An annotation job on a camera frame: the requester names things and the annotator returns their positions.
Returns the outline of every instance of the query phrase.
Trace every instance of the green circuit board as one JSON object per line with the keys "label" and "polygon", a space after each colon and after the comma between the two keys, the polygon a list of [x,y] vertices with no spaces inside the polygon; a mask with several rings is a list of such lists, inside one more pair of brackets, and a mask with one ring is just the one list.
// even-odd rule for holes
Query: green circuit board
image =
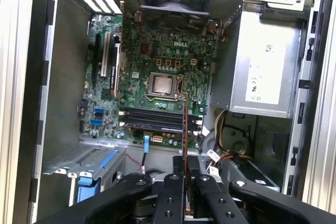
{"label": "green circuit board", "polygon": [[[121,106],[182,113],[180,95],[187,92],[189,114],[203,115],[213,36],[148,29],[146,25],[140,27],[132,12],[125,12],[122,27],[125,60],[120,74],[120,88],[124,91]],[[154,92],[154,95],[148,95],[151,84],[155,89],[155,77],[161,81],[157,89],[169,93],[170,86],[165,86],[170,84],[171,79],[165,78],[169,76],[183,81],[182,90],[175,94],[175,98],[167,99]]]}
{"label": "green circuit board", "polygon": [[[101,76],[106,33],[111,33],[111,38],[112,35],[122,38],[119,87],[116,97],[110,90],[112,70],[109,64],[110,58],[107,74]],[[94,49],[97,34],[101,37],[101,43],[98,49],[97,47]],[[111,41],[110,51],[114,47],[113,39]],[[178,92],[175,96],[171,95],[169,99],[146,96],[150,79],[157,80],[156,84],[160,84],[161,81],[162,86],[158,88],[164,90],[164,82],[167,83],[167,80],[169,82],[171,77],[181,78],[180,92],[187,92],[190,97],[189,114],[205,114],[213,43],[212,36],[204,38],[201,35],[152,30],[146,26],[139,27],[139,24],[134,21],[134,14],[127,10],[123,16],[93,16],[89,30],[90,45],[83,104],[78,110],[81,117],[81,134],[94,138],[117,138],[143,143],[143,139],[136,136],[134,130],[120,126],[121,108],[182,113]],[[152,142],[151,144],[179,148],[182,146],[181,134],[168,132],[151,134],[162,137],[161,143]],[[196,136],[190,135],[189,147],[194,147],[195,141]]]}

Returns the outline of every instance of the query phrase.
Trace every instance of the power supply label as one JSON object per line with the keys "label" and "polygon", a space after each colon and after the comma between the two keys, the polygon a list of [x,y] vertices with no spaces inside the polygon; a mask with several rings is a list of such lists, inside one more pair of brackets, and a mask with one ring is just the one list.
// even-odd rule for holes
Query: power supply label
{"label": "power supply label", "polygon": [[245,101],[279,104],[286,45],[261,45],[252,55]]}

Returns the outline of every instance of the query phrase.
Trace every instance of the black ram slot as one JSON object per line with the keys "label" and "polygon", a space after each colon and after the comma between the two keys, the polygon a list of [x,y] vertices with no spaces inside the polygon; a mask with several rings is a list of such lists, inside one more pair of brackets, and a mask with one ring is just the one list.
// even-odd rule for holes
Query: black ram slot
{"label": "black ram slot", "polygon": [[[133,108],[127,108],[125,113],[126,115],[122,120],[125,122],[126,127],[172,133],[182,133],[183,130],[183,115],[181,114]],[[200,118],[189,115],[188,131],[199,130],[199,125],[196,123],[197,120],[200,120]]]}
{"label": "black ram slot", "polygon": [[95,88],[97,82],[97,68],[99,63],[99,51],[100,51],[100,43],[101,43],[101,35],[96,34],[96,41],[95,48],[93,50],[93,58],[92,58],[92,72],[91,72],[91,79],[92,79],[92,87]]}

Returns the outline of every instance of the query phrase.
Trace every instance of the motherboard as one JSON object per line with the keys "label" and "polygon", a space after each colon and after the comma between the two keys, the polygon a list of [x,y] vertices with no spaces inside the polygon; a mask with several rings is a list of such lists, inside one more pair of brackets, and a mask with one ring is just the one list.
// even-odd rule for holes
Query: motherboard
{"label": "motherboard", "polygon": [[94,15],[89,36],[81,134],[134,143],[148,135],[151,144],[181,147],[187,103],[188,146],[194,147],[206,113],[214,36],[153,29],[128,9]]}

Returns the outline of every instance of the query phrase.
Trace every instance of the pcie slot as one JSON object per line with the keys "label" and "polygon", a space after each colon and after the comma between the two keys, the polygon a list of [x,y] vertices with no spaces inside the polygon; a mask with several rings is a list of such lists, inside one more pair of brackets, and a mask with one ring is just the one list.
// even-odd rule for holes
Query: pcie slot
{"label": "pcie slot", "polygon": [[107,63],[109,59],[110,43],[111,43],[111,33],[106,32],[104,39],[103,59],[101,61],[101,71],[100,71],[100,76],[102,77],[106,77],[107,75]]}
{"label": "pcie slot", "polygon": [[[124,115],[121,121],[126,127],[174,133],[183,131],[183,115],[181,114],[126,108],[120,115]],[[200,120],[198,116],[189,115],[188,131],[198,131]]]}
{"label": "pcie slot", "polygon": [[120,43],[116,43],[112,55],[112,69],[110,79],[111,95],[117,97],[119,82]]}
{"label": "pcie slot", "polygon": [[92,73],[91,73],[91,78],[92,78],[92,86],[93,88],[96,87],[96,82],[97,82],[97,66],[98,66],[98,61],[99,61],[99,49],[100,49],[100,43],[101,43],[101,35],[96,34],[96,41],[95,41],[95,47],[93,49],[93,59],[92,59]]}

